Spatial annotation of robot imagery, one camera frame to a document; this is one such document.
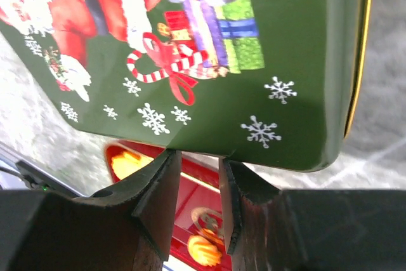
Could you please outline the gold tin lid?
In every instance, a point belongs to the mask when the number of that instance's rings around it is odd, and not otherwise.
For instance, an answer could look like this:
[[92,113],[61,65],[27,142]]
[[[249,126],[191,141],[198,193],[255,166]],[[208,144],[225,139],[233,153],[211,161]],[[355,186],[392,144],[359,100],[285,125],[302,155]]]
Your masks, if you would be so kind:
[[338,157],[371,0],[1,0],[75,129],[291,171]]

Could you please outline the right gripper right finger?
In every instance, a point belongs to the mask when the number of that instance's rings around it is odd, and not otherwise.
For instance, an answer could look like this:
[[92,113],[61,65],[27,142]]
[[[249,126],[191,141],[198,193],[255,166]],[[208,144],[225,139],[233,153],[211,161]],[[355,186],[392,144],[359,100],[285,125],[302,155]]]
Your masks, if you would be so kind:
[[234,270],[404,270],[402,190],[280,190],[241,162],[219,162]]

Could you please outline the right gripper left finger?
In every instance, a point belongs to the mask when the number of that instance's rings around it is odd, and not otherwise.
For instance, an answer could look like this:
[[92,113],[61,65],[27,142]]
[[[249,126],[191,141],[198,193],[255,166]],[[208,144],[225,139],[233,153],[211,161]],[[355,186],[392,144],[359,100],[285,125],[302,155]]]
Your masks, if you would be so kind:
[[2,270],[161,270],[168,260],[181,154],[151,163],[90,197],[1,192]]

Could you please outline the red lacquer tray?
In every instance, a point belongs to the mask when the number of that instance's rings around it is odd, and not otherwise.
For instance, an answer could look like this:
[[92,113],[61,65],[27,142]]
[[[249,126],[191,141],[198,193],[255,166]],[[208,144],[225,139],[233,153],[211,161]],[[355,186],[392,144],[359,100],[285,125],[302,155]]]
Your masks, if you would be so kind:
[[[163,149],[147,144],[118,140],[105,146],[105,161],[113,182],[121,181],[111,167],[114,156],[129,151],[155,159]],[[216,245],[222,254],[221,263],[214,267],[198,264],[188,253],[191,236],[199,235]],[[168,261],[163,270],[231,270],[232,261],[227,255],[219,190],[219,174],[187,157],[182,158],[181,178],[174,217],[173,236]]]

